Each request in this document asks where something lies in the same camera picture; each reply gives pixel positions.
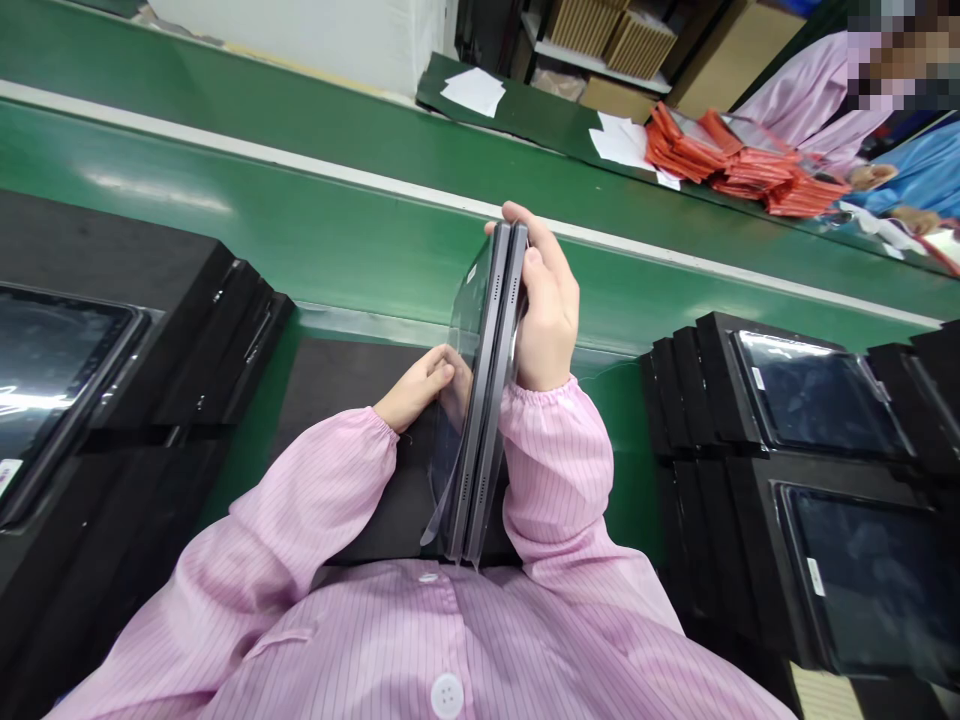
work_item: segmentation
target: blue clothing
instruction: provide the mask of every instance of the blue clothing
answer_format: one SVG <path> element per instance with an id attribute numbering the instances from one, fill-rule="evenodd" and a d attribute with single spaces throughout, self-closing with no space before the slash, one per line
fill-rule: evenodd
<path id="1" fill-rule="evenodd" d="M 960 122 L 904 143 L 873 162 L 893 165 L 900 174 L 876 190 L 852 193 L 844 200 L 874 215 L 907 205 L 960 218 Z"/>

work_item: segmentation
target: brown cardboard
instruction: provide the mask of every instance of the brown cardboard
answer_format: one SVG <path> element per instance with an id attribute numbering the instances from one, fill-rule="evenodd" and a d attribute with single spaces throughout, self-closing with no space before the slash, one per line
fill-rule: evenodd
<path id="1" fill-rule="evenodd" d="M 670 28 L 644 12 L 642 5 L 633 3 L 620 18 L 604 59 L 611 70 L 649 80 L 676 41 Z"/>
<path id="2" fill-rule="evenodd" d="M 753 0 L 733 0 L 674 82 L 667 104 L 691 117 L 726 111 L 796 32 L 801 17 Z"/>
<path id="3" fill-rule="evenodd" d="M 587 82 L 580 104 L 618 117 L 629 117 L 643 124 L 650 117 L 650 110 L 657 103 L 655 95 L 648 95 L 639 88 L 593 75 Z"/>
<path id="4" fill-rule="evenodd" d="M 547 37 L 569 50 L 602 57 L 624 4 L 612 0 L 559 0 L 550 15 Z"/>

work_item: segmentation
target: elastic cuff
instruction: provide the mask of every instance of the elastic cuff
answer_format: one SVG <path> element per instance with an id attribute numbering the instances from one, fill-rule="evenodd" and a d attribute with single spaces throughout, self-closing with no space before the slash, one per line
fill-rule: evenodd
<path id="1" fill-rule="evenodd" d="M 578 387 L 577 379 L 571 375 L 563 385 L 547 392 L 536 392 L 535 390 L 524 390 L 516 383 L 510 383 L 507 392 L 511 399 L 516 399 L 524 405 L 556 405 L 561 399 L 572 395 Z"/>
<path id="2" fill-rule="evenodd" d="M 363 410 L 367 414 L 370 422 L 376 425 L 378 433 L 388 435 L 394 442 L 400 439 L 400 436 L 393 431 L 393 428 L 387 425 L 387 421 L 377 415 L 377 411 L 373 409 L 372 405 L 367 405 Z"/>

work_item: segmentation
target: hand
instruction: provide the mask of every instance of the hand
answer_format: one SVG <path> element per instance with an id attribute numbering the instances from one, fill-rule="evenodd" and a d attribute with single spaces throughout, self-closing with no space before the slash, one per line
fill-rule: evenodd
<path id="1" fill-rule="evenodd" d="M 420 417 L 453 379 L 453 365 L 444 359 L 446 345 L 438 345 L 417 360 L 383 399 L 373 406 L 377 415 L 400 434 Z"/>
<path id="2" fill-rule="evenodd" d="M 890 217 L 903 222 L 914 235 L 926 235 L 940 226 L 940 216 L 932 210 L 918 210 L 907 205 L 891 210 Z"/>
<path id="3" fill-rule="evenodd" d="M 523 258 L 529 307 L 517 332 L 517 384 L 547 392 L 570 378 L 580 319 L 580 286 L 560 243 L 543 220 L 514 202 L 504 204 L 503 219 L 524 223 L 530 238 Z M 495 226 L 487 223 L 487 235 Z"/>
<path id="4" fill-rule="evenodd" d="M 440 407 L 447 414 L 450 424 L 459 433 L 463 428 L 463 419 L 470 404 L 473 390 L 473 370 L 456 350 L 449 345 L 441 345 L 443 359 L 453 367 L 453 382 L 440 391 Z"/>
<path id="5" fill-rule="evenodd" d="M 848 180 L 854 192 L 869 192 L 893 180 L 899 172 L 893 165 L 863 165 L 853 170 Z"/>

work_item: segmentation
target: stack of red bags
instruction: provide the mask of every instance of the stack of red bags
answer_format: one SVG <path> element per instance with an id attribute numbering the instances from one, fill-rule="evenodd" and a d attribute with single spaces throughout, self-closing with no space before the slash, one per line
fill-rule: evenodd
<path id="1" fill-rule="evenodd" d="M 647 125 L 647 162 L 695 183 L 727 166 L 730 153 L 696 120 L 657 103 Z"/>
<path id="2" fill-rule="evenodd" d="M 850 192 L 753 120 L 709 110 L 700 124 L 720 147 L 733 151 L 723 174 L 710 181 L 718 192 L 762 200 L 771 215 L 790 217 L 821 215 Z"/>
<path id="3" fill-rule="evenodd" d="M 725 195 L 762 200 L 793 177 L 800 154 L 784 145 L 762 125 L 746 118 L 708 110 L 700 124 L 714 142 L 731 152 L 722 175 L 710 187 Z"/>
<path id="4" fill-rule="evenodd" d="M 819 171 L 811 159 L 803 158 L 791 171 L 790 179 L 767 193 L 764 202 L 771 215 L 816 217 L 850 190 L 843 180 Z"/>

